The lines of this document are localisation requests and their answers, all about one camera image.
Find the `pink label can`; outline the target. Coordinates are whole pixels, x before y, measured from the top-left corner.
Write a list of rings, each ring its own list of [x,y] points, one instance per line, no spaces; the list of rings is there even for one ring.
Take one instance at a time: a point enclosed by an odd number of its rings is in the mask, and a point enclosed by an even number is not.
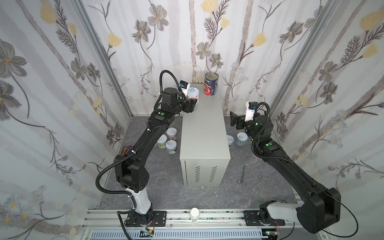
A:
[[[200,94],[200,91],[198,88],[191,87],[188,89],[187,99],[188,100],[195,99],[198,102],[199,101],[199,94]]]

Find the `teal label can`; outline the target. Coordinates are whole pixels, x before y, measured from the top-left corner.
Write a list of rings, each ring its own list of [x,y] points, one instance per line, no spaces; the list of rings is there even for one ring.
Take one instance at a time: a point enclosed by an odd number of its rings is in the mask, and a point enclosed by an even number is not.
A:
[[[247,143],[247,140],[249,139],[248,135],[243,132],[237,133],[235,142],[238,146],[244,146]]]

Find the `dark blue tomato can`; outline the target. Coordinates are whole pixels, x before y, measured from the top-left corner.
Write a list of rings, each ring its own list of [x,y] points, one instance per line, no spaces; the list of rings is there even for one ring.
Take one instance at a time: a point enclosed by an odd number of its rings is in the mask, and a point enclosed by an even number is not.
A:
[[[206,73],[204,82],[204,93],[207,96],[213,96],[218,89],[219,75],[217,73]]]

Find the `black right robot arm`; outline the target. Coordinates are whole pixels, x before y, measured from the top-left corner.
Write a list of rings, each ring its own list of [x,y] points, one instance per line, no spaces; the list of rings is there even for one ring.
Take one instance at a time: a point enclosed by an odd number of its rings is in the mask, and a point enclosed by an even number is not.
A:
[[[249,102],[245,115],[230,112],[231,126],[243,130],[252,141],[255,157],[268,163],[294,188],[303,204],[269,201],[260,205],[258,215],[263,224],[284,220],[300,224],[309,233],[316,234],[340,221],[341,194],[335,188],[326,188],[308,175],[271,137],[273,123],[270,106],[265,102]]]

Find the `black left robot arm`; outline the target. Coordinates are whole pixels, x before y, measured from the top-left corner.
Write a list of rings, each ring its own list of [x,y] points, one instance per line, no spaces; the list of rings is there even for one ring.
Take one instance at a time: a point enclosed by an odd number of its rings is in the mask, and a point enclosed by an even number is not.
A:
[[[153,223],[153,205],[148,198],[146,186],[150,179],[145,165],[148,156],[158,142],[159,138],[174,122],[176,115],[194,111],[197,100],[187,98],[185,81],[175,81],[176,88],[163,87],[163,75],[169,74],[173,79],[175,75],[169,70],[160,73],[160,95],[153,112],[146,121],[143,134],[124,155],[117,155],[113,163],[98,174],[96,187],[99,191],[109,195],[127,195],[133,204],[132,210],[126,212],[127,220],[121,221],[123,227],[132,225],[148,226]],[[121,191],[107,190],[101,185],[102,176],[109,170],[115,170],[116,180],[122,186]]]

